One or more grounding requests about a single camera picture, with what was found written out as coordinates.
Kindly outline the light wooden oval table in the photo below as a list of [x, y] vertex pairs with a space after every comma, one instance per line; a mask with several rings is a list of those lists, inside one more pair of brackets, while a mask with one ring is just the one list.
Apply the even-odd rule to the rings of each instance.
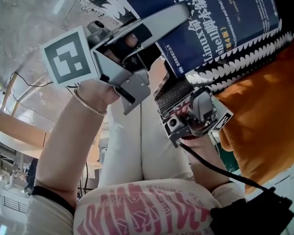
[[6, 110], [7, 101], [18, 76], [19, 74], [16, 72], [11, 75], [11, 79], [4, 92], [3, 101], [0, 105], [0, 143], [24, 155], [38, 159], [40, 158], [42, 149], [46, 146], [50, 132], [39, 129], [15, 117], [16, 110], [22, 99], [29, 92], [37, 90], [38, 87], [33, 86], [29, 88], [17, 99], [11, 114]]

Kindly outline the thin gold bangle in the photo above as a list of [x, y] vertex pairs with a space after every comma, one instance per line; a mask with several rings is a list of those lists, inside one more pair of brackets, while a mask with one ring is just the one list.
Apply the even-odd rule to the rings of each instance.
[[78, 91], [77, 91], [77, 89], [74, 89], [74, 91], [73, 91], [73, 94], [74, 94], [74, 96], [75, 96], [75, 98], [84, 106], [84, 107], [86, 107], [88, 110], [90, 110], [91, 112], [93, 112], [93, 113], [95, 113], [95, 114], [97, 114], [97, 115], [99, 115], [99, 116], [106, 116], [107, 115], [107, 111], [105, 111], [105, 112], [99, 112], [99, 111], [97, 111], [96, 109], [94, 109], [94, 108], [92, 108], [92, 107], [90, 107], [80, 96], [79, 96], [79, 94], [78, 94]]

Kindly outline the black equipment pack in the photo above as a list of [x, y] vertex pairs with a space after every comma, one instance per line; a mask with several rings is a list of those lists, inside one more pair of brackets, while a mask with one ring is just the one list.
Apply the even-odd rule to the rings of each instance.
[[210, 211], [214, 235], [281, 235], [294, 217], [292, 200], [271, 187], [250, 201], [240, 199]]

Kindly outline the orange cushion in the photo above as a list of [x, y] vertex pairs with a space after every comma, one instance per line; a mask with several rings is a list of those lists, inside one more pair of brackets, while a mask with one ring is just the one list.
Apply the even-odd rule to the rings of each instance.
[[219, 132], [221, 145], [244, 177], [262, 185], [294, 164], [294, 40], [217, 98], [233, 113]]

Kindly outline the person's left forearm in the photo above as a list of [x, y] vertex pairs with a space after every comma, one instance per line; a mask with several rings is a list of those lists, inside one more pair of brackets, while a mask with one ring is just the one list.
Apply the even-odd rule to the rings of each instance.
[[[119, 99], [114, 89], [88, 80], [76, 88], [79, 96], [99, 112]], [[84, 107], [73, 95], [58, 118], [40, 155], [35, 185], [47, 188], [66, 200], [77, 203], [77, 187], [92, 143], [104, 116]]]

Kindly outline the person's cream trousers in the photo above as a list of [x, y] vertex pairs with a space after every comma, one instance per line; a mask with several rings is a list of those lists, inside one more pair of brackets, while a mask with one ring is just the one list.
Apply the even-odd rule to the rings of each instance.
[[152, 95], [126, 116], [121, 99], [108, 106], [110, 133], [99, 187], [142, 180], [194, 180], [187, 155], [169, 141], [157, 109]]

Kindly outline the black and white patterned blanket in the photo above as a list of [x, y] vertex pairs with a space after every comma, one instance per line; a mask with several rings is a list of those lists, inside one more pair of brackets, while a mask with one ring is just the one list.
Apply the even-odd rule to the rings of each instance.
[[[98, 11], [119, 23], [126, 25], [135, 19], [132, 9], [122, 0], [79, 0], [82, 10]], [[280, 16], [275, 33], [248, 41], [224, 57], [207, 63], [187, 74], [195, 85], [207, 83], [210, 89], [219, 93], [240, 78], [271, 63], [288, 48], [294, 39], [294, 0], [274, 0]]]

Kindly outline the person's left hand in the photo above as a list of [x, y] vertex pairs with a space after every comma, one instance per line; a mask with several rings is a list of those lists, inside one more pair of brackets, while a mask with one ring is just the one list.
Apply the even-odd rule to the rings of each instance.
[[126, 36], [125, 43], [130, 48], [135, 48], [138, 44], [138, 39], [136, 38], [136, 36], [133, 33], [130, 33]]

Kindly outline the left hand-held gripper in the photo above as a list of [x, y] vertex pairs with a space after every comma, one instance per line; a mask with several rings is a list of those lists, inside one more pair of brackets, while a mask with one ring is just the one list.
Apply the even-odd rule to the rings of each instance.
[[123, 64], [104, 55], [103, 47], [111, 48], [119, 38], [141, 26], [136, 20], [110, 31], [99, 21], [92, 21], [85, 34], [78, 26], [41, 46], [43, 60], [55, 86], [62, 88], [94, 79], [113, 87], [121, 97], [124, 115], [149, 97], [146, 65], [138, 54], [132, 54]]

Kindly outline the person's white printed t-shirt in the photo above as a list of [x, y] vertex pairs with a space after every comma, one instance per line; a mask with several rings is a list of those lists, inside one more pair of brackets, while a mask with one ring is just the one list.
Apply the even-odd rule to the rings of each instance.
[[227, 183], [210, 192], [182, 179], [97, 188], [73, 208], [37, 187], [29, 199], [24, 235], [214, 235], [210, 211], [244, 197]]

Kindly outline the person's right forearm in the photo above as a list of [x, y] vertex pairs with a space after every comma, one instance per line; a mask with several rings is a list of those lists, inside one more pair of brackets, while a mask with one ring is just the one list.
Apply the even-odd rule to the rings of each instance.
[[[219, 157], [210, 137], [208, 135], [192, 140], [181, 140], [181, 143], [190, 147], [194, 152], [201, 156], [210, 164], [226, 170], [224, 163]], [[224, 185], [230, 181], [229, 177], [221, 175], [203, 165], [200, 161], [189, 156], [191, 169], [194, 174], [194, 179], [197, 184], [202, 185], [210, 192], [214, 191], [217, 187]]]

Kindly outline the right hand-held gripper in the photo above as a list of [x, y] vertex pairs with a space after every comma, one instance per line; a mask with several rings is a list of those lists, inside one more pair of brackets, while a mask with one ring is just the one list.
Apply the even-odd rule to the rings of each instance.
[[187, 79], [168, 80], [154, 100], [175, 148], [182, 138], [219, 132], [233, 116], [208, 87], [194, 89]]

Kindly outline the dark blue book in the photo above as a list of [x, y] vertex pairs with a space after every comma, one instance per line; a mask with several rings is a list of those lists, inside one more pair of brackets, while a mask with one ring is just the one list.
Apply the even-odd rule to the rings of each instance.
[[145, 18], [173, 4], [187, 6], [186, 21], [158, 41], [178, 77], [272, 35], [282, 21], [274, 0], [126, 0]]

